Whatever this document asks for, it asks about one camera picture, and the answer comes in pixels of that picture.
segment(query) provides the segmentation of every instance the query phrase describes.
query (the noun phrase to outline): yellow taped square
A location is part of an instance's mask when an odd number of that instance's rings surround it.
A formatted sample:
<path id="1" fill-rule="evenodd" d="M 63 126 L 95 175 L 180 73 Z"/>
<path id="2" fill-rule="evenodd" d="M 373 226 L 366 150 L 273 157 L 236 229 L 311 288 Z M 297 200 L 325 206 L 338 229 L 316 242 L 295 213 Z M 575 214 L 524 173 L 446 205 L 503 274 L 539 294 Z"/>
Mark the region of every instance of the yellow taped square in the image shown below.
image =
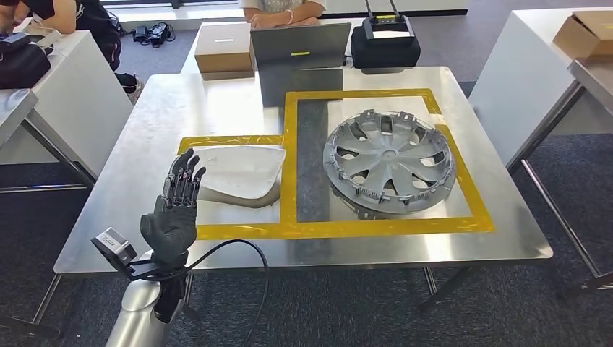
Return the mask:
<path id="1" fill-rule="evenodd" d="M 468 207 L 470 217 L 422 218 L 401 220 L 348 220 L 300 223 L 296 217 L 297 116 L 299 100 L 339 100 L 346 98 L 421 97 L 428 112 L 441 114 L 430 89 L 353 90 L 329 92 L 289 92 L 286 94 L 283 135 L 235 137 L 185 137 L 177 154 L 190 147 L 218 145 L 282 145 L 286 150 L 281 177 L 280 221 L 268 224 L 198 225 L 197 239 L 316 239 L 358 236 L 394 236 L 409 234 L 443 234 L 491 232 L 494 224 L 475 187 L 458 146 L 446 125 L 436 128 L 447 138 L 456 163 L 456 179 Z"/>

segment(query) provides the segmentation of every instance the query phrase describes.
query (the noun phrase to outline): cardboard box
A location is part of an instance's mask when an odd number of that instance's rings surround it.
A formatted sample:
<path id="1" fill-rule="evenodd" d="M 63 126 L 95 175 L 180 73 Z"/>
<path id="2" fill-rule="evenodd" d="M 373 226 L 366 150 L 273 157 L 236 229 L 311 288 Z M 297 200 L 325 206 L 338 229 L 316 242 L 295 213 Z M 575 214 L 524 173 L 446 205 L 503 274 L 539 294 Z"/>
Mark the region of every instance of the cardboard box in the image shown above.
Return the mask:
<path id="1" fill-rule="evenodd" d="M 573 12 L 554 43 L 571 59 L 613 55 L 613 11 Z"/>
<path id="2" fill-rule="evenodd" d="M 253 77 L 251 25 L 201 25 L 194 57 L 206 80 Z"/>

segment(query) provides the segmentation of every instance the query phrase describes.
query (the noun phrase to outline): black case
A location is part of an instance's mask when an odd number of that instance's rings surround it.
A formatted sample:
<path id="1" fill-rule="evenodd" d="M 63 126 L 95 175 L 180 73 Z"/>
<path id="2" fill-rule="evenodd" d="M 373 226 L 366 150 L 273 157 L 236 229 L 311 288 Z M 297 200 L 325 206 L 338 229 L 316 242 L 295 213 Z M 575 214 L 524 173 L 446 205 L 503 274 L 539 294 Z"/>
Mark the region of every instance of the black case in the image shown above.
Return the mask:
<path id="1" fill-rule="evenodd" d="M 371 44 L 363 26 L 353 29 L 351 55 L 356 69 L 414 67 L 421 55 L 417 38 L 410 44 Z"/>
<path id="2" fill-rule="evenodd" d="M 34 43 L 5 53 L 0 60 L 0 89 L 32 88 L 51 68 L 43 49 Z"/>

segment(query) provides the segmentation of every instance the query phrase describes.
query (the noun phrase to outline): gray carpet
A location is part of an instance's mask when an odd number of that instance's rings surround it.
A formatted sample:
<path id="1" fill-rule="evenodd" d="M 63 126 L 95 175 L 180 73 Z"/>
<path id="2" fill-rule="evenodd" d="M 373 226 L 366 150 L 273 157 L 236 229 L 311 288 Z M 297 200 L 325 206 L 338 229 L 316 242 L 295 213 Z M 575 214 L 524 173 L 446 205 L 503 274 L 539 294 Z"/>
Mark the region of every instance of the gray carpet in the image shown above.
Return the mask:
<path id="1" fill-rule="evenodd" d="M 117 72 L 136 74 L 147 82 L 152 74 L 178 74 L 196 38 L 197 30 L 177 30 L 176 39 L 159 48 L 135 43 L 132 36 L 121 39 L 121 63 Z"/>

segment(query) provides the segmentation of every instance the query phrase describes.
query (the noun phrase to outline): robot finger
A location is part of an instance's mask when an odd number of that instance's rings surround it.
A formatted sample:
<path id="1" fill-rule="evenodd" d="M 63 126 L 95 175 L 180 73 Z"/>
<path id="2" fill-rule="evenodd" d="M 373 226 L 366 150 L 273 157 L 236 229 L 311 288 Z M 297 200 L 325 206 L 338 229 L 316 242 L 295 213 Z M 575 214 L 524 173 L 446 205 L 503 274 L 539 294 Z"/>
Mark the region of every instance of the robot finger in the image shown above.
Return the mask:
<path id="1" fill-rule="evenodd" d="M 189 181 L 192 180 L 192 173 L 196 169 L 196 165 L 198 165 L 199 162 L 200 162 L 200 157 L 197 155 L 195 155 L 192 159 L 189 159 L 189 162 L 187 163 L 187 170 L 186 170 L 186 174 L 188 176 L 187 179 Z"/>
<path id="2" fill-rule="evenodd" d="M 164 179 L 164 187 L 162 188 L 162 196 L 166 199 L 172 200 L 174 197 L 174 189 L 176 186 L 176 179 L 179 174 L 179 168 L 181 167 L 181 158 L 183 155 L 178 155 L 174 158 L 173 163 L 171 164 L 170 170 L 168 170 L 168 175 Z"/>
<path id="3" fill-rule="evenodd" d="M 190 205 L 193 207 L 196 207 L 197 205 L 196 200 L 198 199 L 198 193 L 200 192 L 200 181 L 202 180 L 202 175 L 204 175 L 206 172 L 207 168 L 203 166 L 194 174 L 194 178 L 192 179 L 193 190 L 192 196 L 189 199 Z"/>
<path id="4" fill-rule="evenodd" d="M 185 153 L 181 154 L 177 159 L 175 159 L 169 173 L 179 175 L 181 169 L 185 171 L 185 168 L 187 167 L 187 161 L 192 157 L 192 155 L 194 155 L 193 148 L 189 148 L 188 150 L 186 150 Z"/>
<path id="5" fill-rule="evenodd" d="M 183 198 L 183 190 L 185 189 L 186 184 L 186 176 L 184 170 L 185 168 L 179 169 L 179 175 L 177 176 L 176 186 L 173 193 L 173 203 L 177 206 L 181 204 L 181 199 Z"/>

